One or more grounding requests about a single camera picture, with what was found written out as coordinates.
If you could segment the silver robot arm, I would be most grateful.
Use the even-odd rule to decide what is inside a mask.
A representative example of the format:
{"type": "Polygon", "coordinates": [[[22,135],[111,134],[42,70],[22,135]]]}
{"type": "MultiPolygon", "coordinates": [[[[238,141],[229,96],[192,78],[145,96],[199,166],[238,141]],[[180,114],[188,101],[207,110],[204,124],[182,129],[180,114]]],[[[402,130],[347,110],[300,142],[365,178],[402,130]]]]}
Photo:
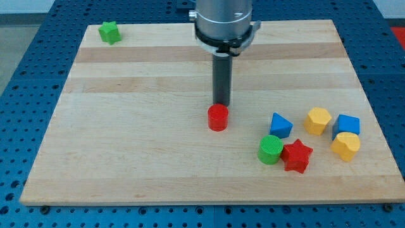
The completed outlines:
{"type": "Polygon", "coordinates": [[[251,0],[197,0],[189,11],[198,45],[218,57],[236,57],[247,49],[261,28],[252,22],[251,0]]]}

